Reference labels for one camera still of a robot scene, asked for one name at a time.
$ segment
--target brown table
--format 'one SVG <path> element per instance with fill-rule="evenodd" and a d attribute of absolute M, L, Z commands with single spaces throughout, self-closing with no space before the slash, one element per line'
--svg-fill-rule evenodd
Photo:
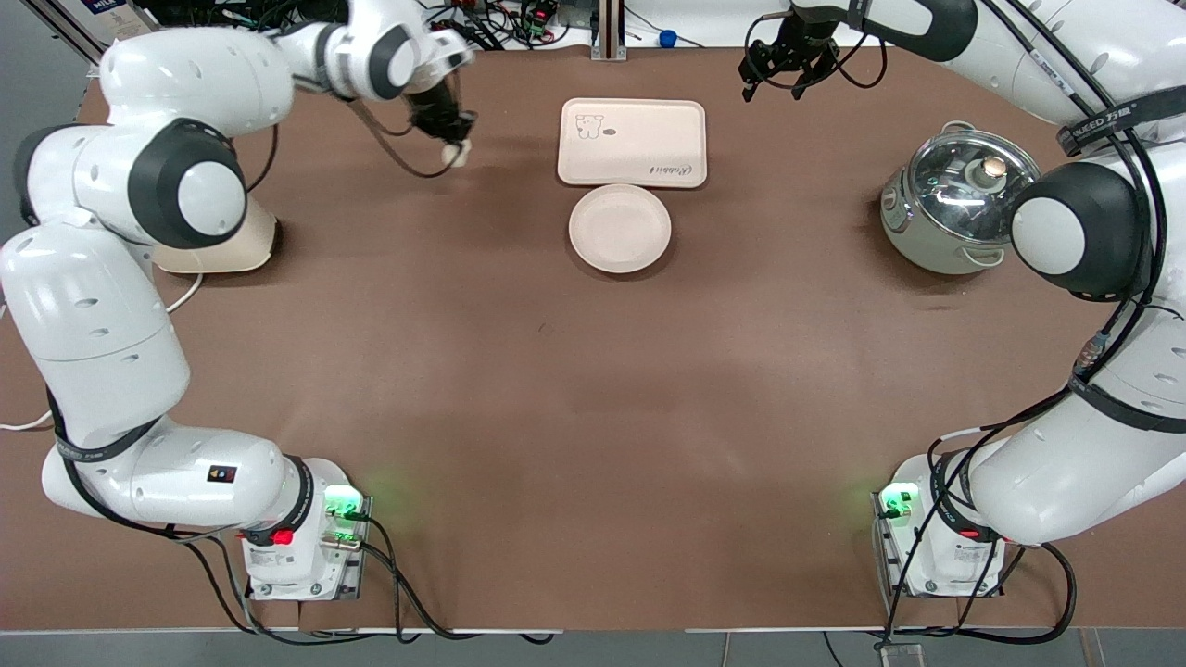
<path fill-rule="evenodd" d="M 901 259 L 874 202 L 952 117 L 1045 167 L 1053 128 L 913 56 L 872 91 L 740 99 L 739 51 L 482 55 L 464 170 L 413 179 L 329 97 L 299 96 L 259 189 L 282 253 L 215 277 L 174 317 L 193 368 L 183 423 L 237 428 L 342 464 L 376 497 L 401 565 L 461 628 L 873 627 L 882 622 L 868 493 L 939 433 L 1054 389 L 1107 306 L 1015 258 L 973 278 Z M 872 77 L 875 52 L 854 71 Z M 709 178 L 659 191 L 675 225 L 657 269 L 612 279 L 566 244 L 587 192 L 555 176 L 576 96 L 696 100 Z M 397 104 L 376 107 L 393 127 Z M 93 90 L 84 119 L 102 117 Z M 267 134 L 240 140 L 244 170 Z M 397 144 L 429 169 L 439 145 Z M 162 275 L 166 299 L 187 279 Z M 7 420 L 43 399 L 0 323 Z M 0 625 L 224 625 L 190 555 L 50 504 L 46 433 L 0 433 Z M 1066 540 L 1077 624 L 1184 627 L 1186 535 L 1173 493 Z M 305 628 L 389 627 L 389 584 L 305 604 Z M 1035 554 L 973 621 L 1040 625 L 1061 574 Z M 950 623 L 910 601 L 903 623 Z M 269 622 L 294 624 L 294 605 Z"/>

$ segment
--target small black label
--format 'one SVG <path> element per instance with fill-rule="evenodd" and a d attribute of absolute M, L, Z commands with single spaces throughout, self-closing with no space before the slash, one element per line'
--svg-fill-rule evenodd
<path fill-rule="evenodd" d="M 238 470 L 234 465 L 211 465 L 210 475 L 206 475 L 206 482 L 222 482 L 224 484 L 230 484 L 235 481 L 235 471 Z"/>

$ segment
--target pot handle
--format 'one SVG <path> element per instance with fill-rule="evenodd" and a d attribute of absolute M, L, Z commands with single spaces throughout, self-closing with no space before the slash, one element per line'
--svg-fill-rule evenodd
<path fill-rule="evenodd" d="M 971 129 L 973 132 L 975 132 L 976 126 L 965 120 L 949 120 L 948 122 L 943 123 L 943 129 L 939 131 L 939 134 L 943 134 L 944 132 L 951 132 L 952 129 Z"/>
<path fill-rule="evenodd" d="M 968 252 L 968 246 L 959 246 L 959 252 L 963 253 L 963 256 L 968 261 L 981 268 L 993 268 L 994 266 L 1000 266 L 1001 262 L 1005 261 L 1005 248 L 996 248 L 995 250 L 991 250 L 993 255 L 988 256 L 993 256 L 993 259 L 989 261 L 984 261 L 987 258 L 976 259 L 971 256 L 971 253 Z"/>

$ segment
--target white plate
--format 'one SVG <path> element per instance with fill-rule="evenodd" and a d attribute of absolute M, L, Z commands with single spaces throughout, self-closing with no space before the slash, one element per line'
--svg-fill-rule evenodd
<path fill-rule="evenodd" d="M 568 237 L 594 268 L 630 273 L 663 256 L 671 241 L 671 216 L 658 197 L 642 188 L 606 185 L 576 202 Z"/>
<path fill-rule="evenodd" d="M 569 100 L 560 114 L 556 173 L 569 185 L 696 188 L 708 178 L 704 108 L 682 100 Z"/>

